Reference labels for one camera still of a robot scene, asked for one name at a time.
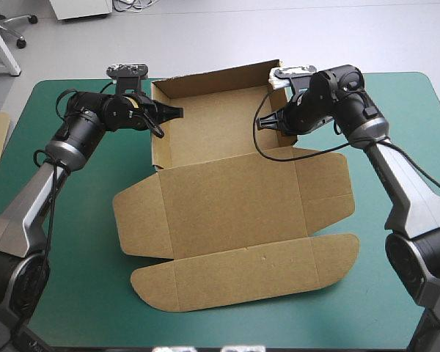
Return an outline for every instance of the white cable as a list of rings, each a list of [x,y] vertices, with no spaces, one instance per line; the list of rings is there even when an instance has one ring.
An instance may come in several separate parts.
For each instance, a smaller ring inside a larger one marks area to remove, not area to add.
[[[114,8],[119,11],[141,13],[143,9],[146,9],[146,8],[156,4],[159,1],[160,0],[149,0],[147,4],[144,4],[143,0],[135,0],[132,4],[130,4],[126,8],[121,8],[120,6],[116,6],[116,3],[114,3]],[[123,1],[117,0],[117,3],[119,5],[121,4],[121,2],[123,2]]]

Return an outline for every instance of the box lid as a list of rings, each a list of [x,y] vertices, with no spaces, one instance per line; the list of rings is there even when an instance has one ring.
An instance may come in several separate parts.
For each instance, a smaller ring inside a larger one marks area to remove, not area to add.
[[[352,234],[299,238],[140,268],[131,283],[150,306],[187,312],[324,288],[358,253]]]

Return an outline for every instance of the black cable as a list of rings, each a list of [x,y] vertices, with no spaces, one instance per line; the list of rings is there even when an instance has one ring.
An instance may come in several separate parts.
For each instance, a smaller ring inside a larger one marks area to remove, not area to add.
[[[107,87],[111,86],[112,84],[114,84],[112,81],[110,81],[106,86],[104,86],[101,90],[100,93],[103,93]]]
[[[67,121],[65,121],[65,116],[62,116],[62,115],[60,114],[60,111],[59,111],[59,103],[60,103],[60,101],[63,99],[64,96],[70,94],[71,92],[78,93],[78,91],[77,91],[76,89],[74,89],[74,88],[72,88],[72,89],[66,89],[66,90],[64,90],[62,93],[60,93],[60,95],[59,95],[59,96],[57,97],[57,99],[56,99],[56,114],[57,114],[57,116],[59,117],[59,119],[61,119],[64,123],[67,123]]]
[[[308,155],[303,155],[303,156],[296,156],[296,157],[293,157],[293,158],[285,158],[285,159],[280,159],[280,158],[274,158],[274,157],[272,157],[272,156],[270,156],[270,155],[267,155],[267,154],[265,154],[261,149],[260,149],[260,147],[259,147],[259,144],[257,143],[257,136],[256,136],[256,132],[257,132],[257,129],[256,129],[256,123],[257,123],[257,118],[258,118],[258,115],[259,115],[259,112],[260,112],[260,110],[261,110],[261,108],[263,107],[263,105],[264,105],[264,102],[265,102],[265,100],[273,93],[274,91],[272,90],[272,91],[270,91],[270,92],[268,92],[265,96],[264,96],[264,98],[263,98],[263,101],[261,101],[261,104],[259,105],[259,107],[257,108],[257,110],[256,110],[256,113],[254,114],[254,119],[253,119],[253,123],[252,123],[252,139],[253,139],[253,142],[254,142],[254,146],[256,147],[256,150],[258,151],[258,153],[259,154],[261,154],[261,156],[262,157],[264,157],[264,158],[266,158],[266,159],[268,159],[268,160],[272,160],[272,161],[278,161],[278,162],[288,162],[288,161],[297,161],[297,160],[303,160],[303,159],[306,159],[306,158],[312,158],[312,157],[315,157],[315,156],[318,156],[318,155],[322,155],[322,154],[326,154],[326,153],[330,153],[330,152],[334,152],[334,151],[336,151],[336,150],[339,150],[339,149],[342,149],[342,148],[344,148],[344,147],[347,147],[347,146],[349,146],[349,145],[351,145],[351,143],[350,142],[347,142],[347,143],[344,143],[344,144],[341,144],[341,145],[338,145],[337,147],[333,147],[333,148],[329,148],[329,149],[326,149],[326,150],[322,150],[322,151],[320,151],[320,152],[316,152],[316,153],[312,153],[312,154],[308,154]],[[336,133],[336,134],[338,134],[338,130],[337,130],[337,124],[335,124],[335,122],[334,122],[334,132]],[[372,145],[374,145],[374,144],[382,144],[382,145],[384,145],[384,146],[386,146],[386,147],[389,147],[389,148],[392,148],[393,150],[396,150],[396,151],[398,151],[399,152],[399,154],[401,154],[417,171],[419,171],[425,178],[427,178],[431,183],[433,183],[435,186],[437,186],[439,189],[440,189],[440,183],[435,179],[435,178],[433,178],[432,176],[430,176],[422,167],[420,167],[414,160],[412,160],[412,158],[404,151],[404,150],[402,150],[401,148],[399,148],[398,146],[396,146],[396,145],[394,145],[393,143],[388,143],[388,142],[385,142],[385,139],[382,139],[382,140],[380,140],[380,141],[376,141],[376,140],[374,140],[374,139],[357,139],[357,140],[354,140],[354,141],[352,141],[352,144],[355,144],[355,143],[357,143],[357,142],[372,142],[372,143],[370,143],[370,144],[368,144],[366,147],[365,147],[365,149],[367,149],[368,147],[371,147]]]
[[[270,155],[265,154],[265,153],[261,150],[261,148],[259,147],[259,144],[257,143],[257,136],[256,136],[257,129],[256,129],[256,123],[257,123],[257,116],[259,115],[259,112],[260,112],[261,108],[263,107],[265,100],[266,100],[266,99],[267,99],[267,98],[268,98],[273,92],[274,92],[274,91],[272,90],[272,91],[268,92],[268,93],[264,96],[263,101],[261,101],[261,104],[259,105],[259,107],[258,107],[257,110],[256,110],[256,114],[254,114],[254,119],[253,119],[253,122],[252,122],[252,139],[253,139],[254,146],[256,147],[257,152],[258,152],[259,154],[261,154],[262,157],[264,157],[264,158],[266,158],[266,159],[268,159],[268,160],[278,161],[278,162],[282,162],[282,163],[283,163],[283,162],[288,162],[288,161],[297,161],[297,160],[303,160],[303,159],[312,158],[312,157],[314,157],[314,156],[318,156],[318,155],[322,155],[322,154],[326,154],[326,153],[334,152],[334,151],[336,151],[336,150],[339,150],[339,149],[342,149],[342,148],[344,148],[344,147],[347,147],[348,145],[351,145],[349,142],[347,142],[347,143],[344,143],[344,144],[338,145],[337,147],[333,147],[333,148],[326,149],[326,150],[321,150],[320,152],[316,152],[316,153],[312,153],[312,154],[308,154],[308,155],[303,155],[303,156],[296,156],[296,157],[293,157],[293,158],[286,158],[286,159],[275,158],[275,157],[273,157],[273,156],[270,156]]]
[[[48,258],[49,258],[49,252],[51,251],[51,240],[52,240],[52,233],[53,233],[53,228],[54,228],[54,214],[55,214],[56,196],[57,196],[57,167],[58,166],[62,167],[65,170],[65,172],[67,172],[67,167],[65,165],[63,165],[60,162],[60,160],[55,159],[55,157],[53,157],[49,152],[47,152],[45,150],[41,150],[41,149],[36,150],[33,154],[33,162],[37,167],[42,166],[42,164],[39,164],[39,162],[37,161],[37,157],[39,154],[44,154],[45,156],[47,156],[47,158],[48,158],[47,162],[51,162],[54,170],[52,172],[51,204],[50,204],[50,210],[49,210],[48,232],[47,232],[47,238],[46,238],[45,248],[44,248],[43,264],[41,265],[41,268],[39,271],[39,276],[37,278],[37,283],[36,283],[36,291],[37,292],[34,295],[34,299],[33,299],[31,306],[30,306],[31,311],[35,311],[36,307],[37,307],[37,303],[39,301],[39,296],[40,296],[38,290],[40,289],[40,287],[42,287],[43,280],[45,279],[45,273],[46,273],[47,262],[48,262]],[[4,349],[11,341],[13,341],[15,339],[15,337],[18,334],[18,332],[20,331],[21,327],[24,325],[25,320],[26,319],[22,317],[16,323],[15,328],[12,330],[10,340],[0,348],[0,352],[2,352],[3,351],[2,349]]]
[[[399,152],[399,154],[401,154],[418,172],[424,175],[425,178],[427,178],[431,183],[433,183],[435,186],[437,186],[440,189],[440,183],[435,178],[430,176],[422,167],[417,165],[417,163],[414,160],[412,160],[412,158],[404,150],[402,150],[401,148],[399,148],[398,146],[392,143],[388,143],[384,141],[379,142],[379,144],[382,144],[386,147],[389,147]]]

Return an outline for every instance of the office chair base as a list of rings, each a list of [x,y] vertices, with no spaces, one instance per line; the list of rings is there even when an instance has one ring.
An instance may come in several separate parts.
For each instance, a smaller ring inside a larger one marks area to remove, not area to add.
[[[21,33],[15,31],[10,26],[13,25],[14,22],[22,21],[24,19],[27,19],[28,22],[30,22],[30,24],[37,23],[37,17],[34,15],[22,15],[22,16],[6,18],[5,16],[0,14],[0,31],[8,33],[8,34],[12,35],[13,37],[17,38],[16,46],[19,49],[26,47],[26,41],[24,39],[24,36]]]

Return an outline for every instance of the white cabinet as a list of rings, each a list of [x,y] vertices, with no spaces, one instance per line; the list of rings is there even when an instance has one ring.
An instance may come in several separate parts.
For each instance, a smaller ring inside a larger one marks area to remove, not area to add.
[[[112,0],[50,0],[59,20],[105,15],[112,12]]]

